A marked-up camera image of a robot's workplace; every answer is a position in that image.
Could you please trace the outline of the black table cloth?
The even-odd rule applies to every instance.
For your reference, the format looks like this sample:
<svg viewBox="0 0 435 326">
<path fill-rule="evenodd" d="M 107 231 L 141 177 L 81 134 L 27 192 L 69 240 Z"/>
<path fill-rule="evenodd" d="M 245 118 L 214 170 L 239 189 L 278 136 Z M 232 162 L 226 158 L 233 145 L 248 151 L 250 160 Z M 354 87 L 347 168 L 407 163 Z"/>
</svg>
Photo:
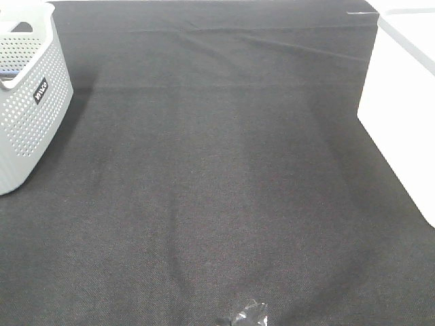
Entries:
<svg viewBox="0 0 435 326">
<path fill-rule="evenodd" d="M 74 95 L 1 198 L 2 325 L 433 325 L 434 229 L 356 112 L 365 1 L 68 1 Z"/>
</svg>

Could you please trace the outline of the crumpled clear plastic scrap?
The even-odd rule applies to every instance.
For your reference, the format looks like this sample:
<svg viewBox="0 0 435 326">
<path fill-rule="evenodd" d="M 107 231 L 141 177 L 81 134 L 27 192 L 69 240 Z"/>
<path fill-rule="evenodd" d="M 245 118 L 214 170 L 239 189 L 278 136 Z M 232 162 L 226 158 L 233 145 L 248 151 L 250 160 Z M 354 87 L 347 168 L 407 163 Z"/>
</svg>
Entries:
<svg viewBox="0 0 435 326">
<path fill-rule="evenodd" d="M 233 316 L 217 318 L 218 326 L 267 326 L 268 304 L 251 300 L 241 311 Z"/>
</svg>

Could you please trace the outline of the white plastic storage box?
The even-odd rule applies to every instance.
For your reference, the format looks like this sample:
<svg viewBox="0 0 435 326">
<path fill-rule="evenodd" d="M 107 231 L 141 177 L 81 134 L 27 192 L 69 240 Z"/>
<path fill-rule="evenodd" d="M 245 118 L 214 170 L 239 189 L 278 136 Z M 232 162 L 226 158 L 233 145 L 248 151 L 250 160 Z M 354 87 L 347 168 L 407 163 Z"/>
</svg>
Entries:
<svg viewBox="0 0 435 326">
<path fill-rule="evenodd" d="M 357 117 L 434 225 L 434 2 L 370 4 L 379 18 Z"/>
</svg>

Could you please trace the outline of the grey perforated plastic basket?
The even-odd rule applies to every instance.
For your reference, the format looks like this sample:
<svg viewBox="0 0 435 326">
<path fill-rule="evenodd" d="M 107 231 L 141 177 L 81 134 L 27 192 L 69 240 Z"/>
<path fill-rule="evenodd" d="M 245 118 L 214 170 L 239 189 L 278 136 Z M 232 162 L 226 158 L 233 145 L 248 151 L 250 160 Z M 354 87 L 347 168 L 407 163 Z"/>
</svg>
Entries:
<svg viewBox="0 0 435 326">
<path fill-rule="evenodd" d="M 2 1 L 1 26 L 27 23 L 30 31 L 1 29 L 1 194 L 19 188 L 60 126 L 73 86 L 53 19 L 43 1 Z"/>
</svg>

